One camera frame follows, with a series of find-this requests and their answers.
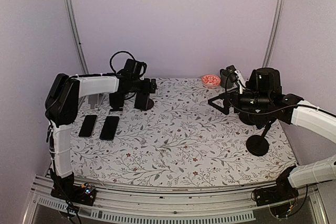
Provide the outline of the black folding phone stand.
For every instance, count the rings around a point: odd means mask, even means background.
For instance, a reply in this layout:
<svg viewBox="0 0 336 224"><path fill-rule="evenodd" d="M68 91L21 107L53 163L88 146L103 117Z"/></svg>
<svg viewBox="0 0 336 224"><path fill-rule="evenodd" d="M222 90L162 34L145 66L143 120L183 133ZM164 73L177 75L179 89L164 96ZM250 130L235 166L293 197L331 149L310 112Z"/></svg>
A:
<svg viewBox="0 0 336 224"><path fill-rule="evenodd" d="M123 111L125 95L123 93L110 93L109 104L111 106L110 111Z"/></svg>

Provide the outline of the black round base phone stand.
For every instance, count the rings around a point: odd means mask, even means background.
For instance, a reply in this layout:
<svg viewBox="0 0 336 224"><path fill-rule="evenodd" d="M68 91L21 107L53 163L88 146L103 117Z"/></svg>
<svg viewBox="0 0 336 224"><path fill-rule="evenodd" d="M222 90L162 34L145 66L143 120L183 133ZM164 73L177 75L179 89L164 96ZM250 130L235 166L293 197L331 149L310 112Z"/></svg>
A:
<svg viewBox="0 0 336 224"><path fill-rule="evenodd" d="M150 110L154 107L154 101L152 99L148 99L147 110Z"/></svg>

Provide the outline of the white phone stand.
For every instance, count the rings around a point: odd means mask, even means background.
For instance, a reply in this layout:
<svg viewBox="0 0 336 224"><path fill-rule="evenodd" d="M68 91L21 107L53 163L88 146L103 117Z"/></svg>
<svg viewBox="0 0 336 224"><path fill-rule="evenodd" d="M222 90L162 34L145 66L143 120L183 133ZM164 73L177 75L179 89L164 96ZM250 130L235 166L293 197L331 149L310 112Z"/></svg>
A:
<svg viewBox="0 0 336 224"><path fill-rule="evenodd" d="M103 102L104 95L99 93L99 94L92 94L88 96L88 104L90 106L91 110L96 110L98 109L102 102Z"/></svg>

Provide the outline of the black phone blue edge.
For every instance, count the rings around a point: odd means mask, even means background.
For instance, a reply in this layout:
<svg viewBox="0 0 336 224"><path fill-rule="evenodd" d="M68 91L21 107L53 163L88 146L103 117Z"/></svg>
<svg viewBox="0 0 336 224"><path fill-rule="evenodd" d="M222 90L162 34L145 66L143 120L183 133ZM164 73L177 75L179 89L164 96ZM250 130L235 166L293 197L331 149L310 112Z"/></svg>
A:
<svg viewBox="0 0 336 224"><path fill-rule="evenodd" d="M119 117L118 116L107 116L99 139L102 141L112 141L114 139L114 136L117 131L118 123L119 123Z"/></svg>

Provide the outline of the black phone silver edge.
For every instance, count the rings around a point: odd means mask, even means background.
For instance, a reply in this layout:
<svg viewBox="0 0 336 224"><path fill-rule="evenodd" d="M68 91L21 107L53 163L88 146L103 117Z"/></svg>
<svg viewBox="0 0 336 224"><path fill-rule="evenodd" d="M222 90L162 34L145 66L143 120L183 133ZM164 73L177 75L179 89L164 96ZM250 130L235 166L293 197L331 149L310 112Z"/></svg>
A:
<svg viewBox="0 0 336 224"><path fill-rule="evenodd" d="M79 131L79 137L91 137L93 130L95 128L95 123L97 120L97 115L86 115L82 123L81 129Z"/></svg>

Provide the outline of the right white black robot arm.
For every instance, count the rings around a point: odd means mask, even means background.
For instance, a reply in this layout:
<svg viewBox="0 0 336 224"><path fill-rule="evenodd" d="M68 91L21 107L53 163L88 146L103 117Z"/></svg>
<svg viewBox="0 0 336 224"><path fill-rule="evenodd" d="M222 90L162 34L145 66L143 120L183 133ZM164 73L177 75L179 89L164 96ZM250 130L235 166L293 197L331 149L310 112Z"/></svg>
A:
<svg viewBox="0 0 336 224"><path fill-rule="evenodd" d="M283 94L277 69L255 69L246 82L234 66L227 67L226 71L226 81L238 87L209 99L208 104L225 115L233 109L244 124L263 129L262 135L253 135L246 141L248 152L254 156L267 154L269 143L266 134L276 120L308 129L335 142L335 115L300 96ZM291 194L293 188L334 179L335 156L308 165L294 165L278 176L271 196L276 201L282 201Z"/></svg>

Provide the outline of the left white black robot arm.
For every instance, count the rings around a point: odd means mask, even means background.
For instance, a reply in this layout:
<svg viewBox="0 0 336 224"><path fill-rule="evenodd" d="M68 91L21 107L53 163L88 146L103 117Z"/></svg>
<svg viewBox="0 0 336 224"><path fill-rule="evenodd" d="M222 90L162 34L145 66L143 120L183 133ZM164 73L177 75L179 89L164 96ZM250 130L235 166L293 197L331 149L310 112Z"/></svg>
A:
<svg viewBox="0 0 336 224"><path fill-rule="evenodd" d="M145 62L127 59L119 72L68 76L56 76L45 102L45 116L49 121L48 137L52 171L64 179L73 176L70 160L70 133L77 118L79 99L105 94L113 111L122 111L125 96L136 95L134 107L147 111L154 106L150 95L157 85L155 79L144 78Z"/></svg>

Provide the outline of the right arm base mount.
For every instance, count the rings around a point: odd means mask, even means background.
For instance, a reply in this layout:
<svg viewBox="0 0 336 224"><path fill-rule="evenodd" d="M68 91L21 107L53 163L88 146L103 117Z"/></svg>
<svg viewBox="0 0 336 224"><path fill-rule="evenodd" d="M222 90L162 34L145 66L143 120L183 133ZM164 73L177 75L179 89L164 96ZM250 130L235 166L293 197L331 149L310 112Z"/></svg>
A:
<svg viewBox="0 0 336 224"><path fill-rule="evenodd" d="M251 193L251 200L256 202L257 206L275 204L285 200L294 199L293 203L287 207L279 207L272 210L271 213L279 219L288 218L296 212L293 210L299 196L298 190L291 186L288 177L290 172L296 168L296 165L286 168L276 179L276 184L272 187L257 187Z"/></svg>

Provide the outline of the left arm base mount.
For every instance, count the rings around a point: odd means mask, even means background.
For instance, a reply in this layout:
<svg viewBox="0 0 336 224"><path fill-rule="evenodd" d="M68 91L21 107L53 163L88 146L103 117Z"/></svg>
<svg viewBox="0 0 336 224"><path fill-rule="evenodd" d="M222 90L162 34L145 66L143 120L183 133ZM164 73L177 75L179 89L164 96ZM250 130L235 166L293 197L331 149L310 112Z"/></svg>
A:
<svg viewBox="0 0 336 224"><path fill-rule="evenodd" d="M95 186L84 183L81 186L74 185L70 181L55 181L51 190L51 196L65 200L69 203L77 203L93 206L97 190Z"/></svg>

